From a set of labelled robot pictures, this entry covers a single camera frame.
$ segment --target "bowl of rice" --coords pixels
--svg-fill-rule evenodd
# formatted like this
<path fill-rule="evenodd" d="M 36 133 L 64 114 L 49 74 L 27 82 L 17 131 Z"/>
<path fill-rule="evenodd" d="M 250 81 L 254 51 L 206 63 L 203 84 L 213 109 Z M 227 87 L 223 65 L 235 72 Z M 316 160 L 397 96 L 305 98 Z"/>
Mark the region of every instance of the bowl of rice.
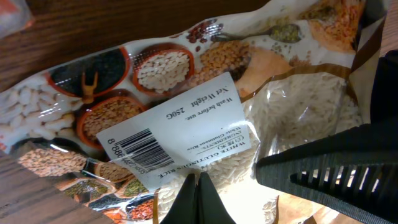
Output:
<path fill-rule="evenodd" d="M 147 95 L 169 96 L 178 93 L 194 71 L 193 55 L 184 46 L 157 44 L 135 57 L 132 83 Z"/>

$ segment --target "spoon of seeds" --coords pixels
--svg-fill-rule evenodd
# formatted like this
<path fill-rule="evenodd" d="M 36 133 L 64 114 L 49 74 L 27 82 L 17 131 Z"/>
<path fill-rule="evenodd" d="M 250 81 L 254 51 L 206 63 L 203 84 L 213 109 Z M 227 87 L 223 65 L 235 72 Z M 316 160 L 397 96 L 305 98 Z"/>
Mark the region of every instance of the spoon of seeds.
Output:
<path fill-rule="evenodd" d="M 212 40 L 215 42 L 223 42 L 223 41 L 232 41 L 232 40 L 243 40 L 248 37 L 255 37 L 259 35 L 269 35 L 273 40 L 294 44 L 299 42 L 302 39 L 302 34 L 300 32 L 300 27 L 296 24 L 286 24 L 286 25 L 276 25 L 269 28 L 265 32 L 251 34 L 246 36 L 239 36 L 233 34 L 227 34 L 221 32 L 212 37 Z"/>

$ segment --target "bowl of lentils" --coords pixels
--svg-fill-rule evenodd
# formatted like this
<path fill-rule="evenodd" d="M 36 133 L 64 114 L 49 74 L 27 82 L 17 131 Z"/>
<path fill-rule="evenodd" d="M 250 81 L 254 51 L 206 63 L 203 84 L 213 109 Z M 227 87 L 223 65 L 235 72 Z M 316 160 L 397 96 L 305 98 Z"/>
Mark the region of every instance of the bowl of lentils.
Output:
<path fill-rule="evenodd" d="M 146 110 L 127 90 L 112 90 L 94 103 L 81 108 L 76 132 L 88 146 L 103 150 L 96 134 Z"/>
<path fill-rule="evenodd" d="M 132 83 L 150 96 L 178 93 L 195 71 L 192 53 L 182 45 L 150 46 L 134 57 Z"/>
<path fill-rule="evenodd" d="M 127 76 L 130 69 L 130 58 L 124 47 L 87 57 L 76 62 L 58 67 L 47 74 L 50 85 L 67 96 L 83 97 L 81 78 L 86 74 L 86 85 L 94 83 L 95 73 L 98 73 L 97 87 L 94 97 L 101 96 Z"/>

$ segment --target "wooden surface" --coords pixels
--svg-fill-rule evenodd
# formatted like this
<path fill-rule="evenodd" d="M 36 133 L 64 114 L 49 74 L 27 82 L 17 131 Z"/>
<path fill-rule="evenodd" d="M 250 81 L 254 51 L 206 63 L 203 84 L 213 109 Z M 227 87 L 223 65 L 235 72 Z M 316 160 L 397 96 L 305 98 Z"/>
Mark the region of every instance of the wooden surface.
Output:
<path fill-rule="evenodd" d="M 391 0 L 381 55 L 398 49 Z M 262 0 L 28 0 L 33 27 L 0 40 L 0 91 L 54 65 L 125 42 L 176 34 L 203 19 L 255 10 Z M 0 223 L 111 223 L 0 152 Z"/>
<path fill-rule="evenodd" d="M 390 0 L 390 2 L 381 41 L 381 56 L 390 50 L 398 49 L 398 0 Z"/>
<path fill-rule="evenodd" d="M 0 223 L 113 223 L 0 151 Z"/>

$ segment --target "black seeds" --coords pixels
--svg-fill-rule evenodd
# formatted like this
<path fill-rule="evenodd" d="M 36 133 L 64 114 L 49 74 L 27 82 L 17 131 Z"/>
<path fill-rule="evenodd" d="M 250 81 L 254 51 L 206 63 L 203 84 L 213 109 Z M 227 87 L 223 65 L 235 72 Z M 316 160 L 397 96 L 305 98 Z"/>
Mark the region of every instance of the black seeds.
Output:
<path fill-rule="evenodd" d="M 124 56 L 119 49 L 116 49 L 59 67 L 51 72 L 51 79 L 59 88 L 76 96 L 83 96 L 81 86 L 83 71 L 86 73 L 87 85 L 93 84 L 95 72 L 98 72 L 95 94 L 115 85 L 125 70 Z"/>

